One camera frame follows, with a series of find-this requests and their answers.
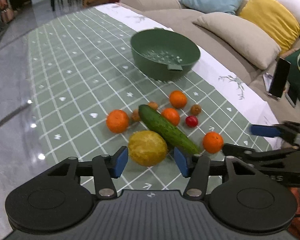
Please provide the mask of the orange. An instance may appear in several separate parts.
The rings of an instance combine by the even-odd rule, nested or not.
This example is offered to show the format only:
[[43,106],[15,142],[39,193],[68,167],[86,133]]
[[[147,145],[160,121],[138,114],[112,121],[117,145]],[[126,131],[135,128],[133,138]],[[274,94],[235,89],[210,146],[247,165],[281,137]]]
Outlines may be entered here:
[[203,137],[202,145],[206,152],[215,154],[219,152],[224,145],[223,137],[216,132],[208,132]]
[[161,115],[167,119],[172,125],[177,126],[180,122],[180,115],[174,108],[166,108],[161,112]]
[[187,97],[179,90],[173,91],[169,96],[170,104],[176,109],[182,109],[187,104]]
[[129,116],[123,110],[113,110],[107,116],[106,126],[113,133],[123,133],[129,126]]

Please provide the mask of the orange top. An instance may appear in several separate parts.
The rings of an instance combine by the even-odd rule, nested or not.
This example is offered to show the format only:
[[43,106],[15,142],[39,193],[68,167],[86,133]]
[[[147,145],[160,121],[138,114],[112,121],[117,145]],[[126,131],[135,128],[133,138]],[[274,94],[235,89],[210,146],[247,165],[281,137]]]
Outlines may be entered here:
[[170,104],[176,109],[182,109],[187,104],[187,97],[179,90],[173,91],[169,96]]

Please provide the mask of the green cucumber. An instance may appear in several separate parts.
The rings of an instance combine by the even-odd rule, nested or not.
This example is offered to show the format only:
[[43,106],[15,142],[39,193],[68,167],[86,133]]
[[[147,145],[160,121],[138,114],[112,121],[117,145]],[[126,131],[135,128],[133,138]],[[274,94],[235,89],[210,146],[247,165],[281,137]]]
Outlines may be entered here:
[[149,130],[158,133],[172,146],[187,154],[200,154],[199,147],[193,141],[150,106],[140,105],[138,113]]

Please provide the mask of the yellow-green round fruit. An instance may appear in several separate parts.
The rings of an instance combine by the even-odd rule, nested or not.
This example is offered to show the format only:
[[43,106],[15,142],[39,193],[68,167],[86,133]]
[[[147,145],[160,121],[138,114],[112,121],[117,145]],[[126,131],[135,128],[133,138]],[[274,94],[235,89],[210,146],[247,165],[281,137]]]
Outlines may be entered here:
[[141,166],[151,167],[162,162],[168,154],[166,141],[153,131],[133,133],[128,143],[129,157]]

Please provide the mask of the black smartphone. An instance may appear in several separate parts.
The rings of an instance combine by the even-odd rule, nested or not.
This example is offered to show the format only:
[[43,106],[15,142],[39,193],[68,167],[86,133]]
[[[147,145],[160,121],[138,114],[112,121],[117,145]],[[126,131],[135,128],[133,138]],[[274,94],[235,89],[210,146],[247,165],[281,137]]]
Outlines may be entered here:
[[268,95],[280,99],[285,90],[285,85],[290,71],[290,62],[279,58],[276,64],[276,69],[273,79],[270,84]]

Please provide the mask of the red cherry tomato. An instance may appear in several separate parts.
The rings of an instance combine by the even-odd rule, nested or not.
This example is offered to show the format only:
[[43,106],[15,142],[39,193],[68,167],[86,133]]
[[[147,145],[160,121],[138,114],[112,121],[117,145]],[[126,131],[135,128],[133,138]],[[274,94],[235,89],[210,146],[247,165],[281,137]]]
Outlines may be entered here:
[[198,125],[198,119],[194,115],[187,116],[185,123],[188,127],[196,127]]

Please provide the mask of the brown longan right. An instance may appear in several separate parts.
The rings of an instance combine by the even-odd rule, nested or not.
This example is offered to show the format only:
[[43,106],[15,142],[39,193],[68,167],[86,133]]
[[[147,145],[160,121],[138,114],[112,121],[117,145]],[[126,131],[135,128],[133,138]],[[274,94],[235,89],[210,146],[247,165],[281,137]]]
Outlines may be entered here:
[[197,116],[198,114],[200,114],[201,111],[202,111],[202,108],[198,104],[193,105],[190,109],[191,115],[194,115],[194,116]]

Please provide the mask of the brown longan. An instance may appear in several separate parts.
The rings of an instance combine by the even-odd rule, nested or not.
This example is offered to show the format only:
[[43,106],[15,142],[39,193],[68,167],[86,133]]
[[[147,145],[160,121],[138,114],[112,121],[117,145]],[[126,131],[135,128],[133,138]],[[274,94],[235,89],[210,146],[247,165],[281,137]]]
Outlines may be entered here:
[[190,109],[191,115],[194,115],[194,116],[197,116],[198,114],[200,114],[201,111],[202,111],[202,108],[198,104],[193,105]]
[[151,101],[151,102],[149,102],[148,103],[148,105],[149,105],[149,107],[151,107],[152,109],[154,109],[155,111],[158,109],[158,104],[156,103],[156,102],[153,102],[153,101]]
[[131,114],[131,120],[133,122],[139,122],[141,119],[140,119],[140,116],[139,116],[139,110],[138,109],[135,109],[133,111],[133,113]]

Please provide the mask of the beige cushion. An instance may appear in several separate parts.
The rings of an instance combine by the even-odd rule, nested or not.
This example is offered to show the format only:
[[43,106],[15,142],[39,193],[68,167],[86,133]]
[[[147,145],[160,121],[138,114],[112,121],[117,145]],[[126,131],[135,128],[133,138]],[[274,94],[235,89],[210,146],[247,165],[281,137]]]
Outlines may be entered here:
[[261,70],[267,69],[281,53],[280,46],[264,30],[236,15],[212,12],[193,23],[223,39]]

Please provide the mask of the brown longan middle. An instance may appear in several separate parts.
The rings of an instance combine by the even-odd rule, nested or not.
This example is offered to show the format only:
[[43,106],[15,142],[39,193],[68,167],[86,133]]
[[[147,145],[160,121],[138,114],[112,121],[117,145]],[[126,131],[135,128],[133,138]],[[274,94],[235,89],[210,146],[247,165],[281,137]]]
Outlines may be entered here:
[[151,101],[151,102],[149,102],[148,103],[148,105],[149,105],[149,107],[151,107],[152,109],[154,109],[155,111],[158,109],[158,104],[156,103],[156,102],[153,102],[153,101]]

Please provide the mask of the brown longan left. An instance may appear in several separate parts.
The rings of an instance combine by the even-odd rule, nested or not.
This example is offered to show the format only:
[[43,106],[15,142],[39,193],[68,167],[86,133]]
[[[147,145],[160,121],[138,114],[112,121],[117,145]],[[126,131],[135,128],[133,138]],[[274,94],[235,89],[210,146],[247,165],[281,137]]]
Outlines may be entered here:
[[140,116],[139,116],[139,110],[138,109],[135,109],[133,111],[133,113],[131,114],[131,120],[133,122],[139,122],[141,119],[140,119]]

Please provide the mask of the yellow cushion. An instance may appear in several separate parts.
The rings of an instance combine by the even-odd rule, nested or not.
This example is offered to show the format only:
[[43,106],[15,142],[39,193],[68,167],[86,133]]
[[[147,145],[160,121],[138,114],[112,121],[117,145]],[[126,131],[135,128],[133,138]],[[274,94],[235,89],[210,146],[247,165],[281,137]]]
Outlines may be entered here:
[[249,0],[239,13],[265,31],[285,53],[300,36],[300,24],[277,0]]

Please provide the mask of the green colander bowl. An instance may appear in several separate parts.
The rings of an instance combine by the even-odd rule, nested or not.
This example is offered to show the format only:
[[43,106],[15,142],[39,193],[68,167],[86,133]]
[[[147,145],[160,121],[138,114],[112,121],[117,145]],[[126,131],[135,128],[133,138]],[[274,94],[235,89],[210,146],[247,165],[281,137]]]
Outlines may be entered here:
[[181,79],[200,59],[198,46],[189,38],[161,28],[135,33],[130,47],[135,66],[157,81]]

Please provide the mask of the green checked tablecloth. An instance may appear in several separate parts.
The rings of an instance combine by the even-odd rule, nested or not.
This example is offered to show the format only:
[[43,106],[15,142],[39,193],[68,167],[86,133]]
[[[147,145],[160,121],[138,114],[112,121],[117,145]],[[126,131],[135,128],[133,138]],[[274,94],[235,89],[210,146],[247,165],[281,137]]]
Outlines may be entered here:
[[[102,5],[61,16],[29,33],[30,130],[38,134],[35,164],[48,168],[67,157],[89,161],[114,154],[146,126],[131,122],[115,134],[106,126],[108,114],[116,109],[132,114],[151,101],[162,111],[170,107],[169,96],[175,90],[187,97],[178,111],[178,127],[198,147],[211,131],[226,143],[257,151],[281,146],[280,139],[250,133],[251,124],[275,124],[277,119],[264,100],[206,51],[176,81],[156,81],[140,72],[130,38],[158,27],[158,22],[121,6]],[[195,104],[202,108],[198,125],[188,127],[185,119]]]

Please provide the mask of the beige sofa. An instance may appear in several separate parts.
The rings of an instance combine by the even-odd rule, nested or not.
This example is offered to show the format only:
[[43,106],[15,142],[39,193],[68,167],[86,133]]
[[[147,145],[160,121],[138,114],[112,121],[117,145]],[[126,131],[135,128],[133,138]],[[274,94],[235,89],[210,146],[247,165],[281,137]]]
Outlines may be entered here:
[[198,44],[269,103],[277,120],[300,122],[300,102],[297,102],[296,106],[293,107],[285,98],[272,99],[266,95],[265,86],[262,84],[262,74],[265,72],[273,73],[276,60],[279,57],[286,57],[287,53],[281,52],[267,69],[261,70],[241,56],[223,39],[194,24],[194,20],[205,13],[187,9],[178,0],[120,0],[119,4],[172,28],[175,32]]

